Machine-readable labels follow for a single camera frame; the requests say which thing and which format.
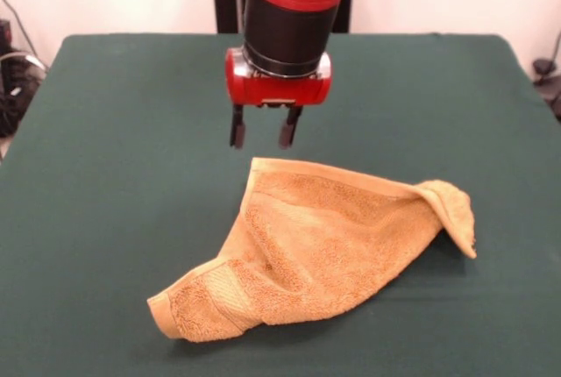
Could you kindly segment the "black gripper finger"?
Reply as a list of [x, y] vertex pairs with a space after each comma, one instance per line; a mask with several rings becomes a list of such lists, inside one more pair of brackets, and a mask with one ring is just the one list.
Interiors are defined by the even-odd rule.
[[302, 106], [291, 106], [288, 109], [288, 115], [280, 130], [279, 147], [281, 149], [288, 149], [293, 145], [296, 127], [301, 114]]
[[245, 141], [244, 106], [232, 105], [230, 147], [242, 148]]

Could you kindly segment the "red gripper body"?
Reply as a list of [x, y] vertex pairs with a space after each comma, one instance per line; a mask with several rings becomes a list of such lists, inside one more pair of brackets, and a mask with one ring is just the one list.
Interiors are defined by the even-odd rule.
[[325, 101], [332, 82], [331, 59], [323, 53], [317, 70], [302, 78], [266, 75], [245, 59], [241, 47], [228, 48], [225, 54], [228, 93], [237, 105], [318, 105]]

